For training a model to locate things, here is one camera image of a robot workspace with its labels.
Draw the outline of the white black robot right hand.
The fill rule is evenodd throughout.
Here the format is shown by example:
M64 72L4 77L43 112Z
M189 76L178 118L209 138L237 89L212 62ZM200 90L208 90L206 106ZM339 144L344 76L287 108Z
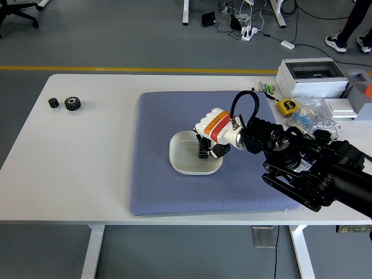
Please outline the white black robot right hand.
M198 158L221 158L227 154L231 147L241 150L242 124L236 116L220 108L214 108L194 127L194 133L199 141Z

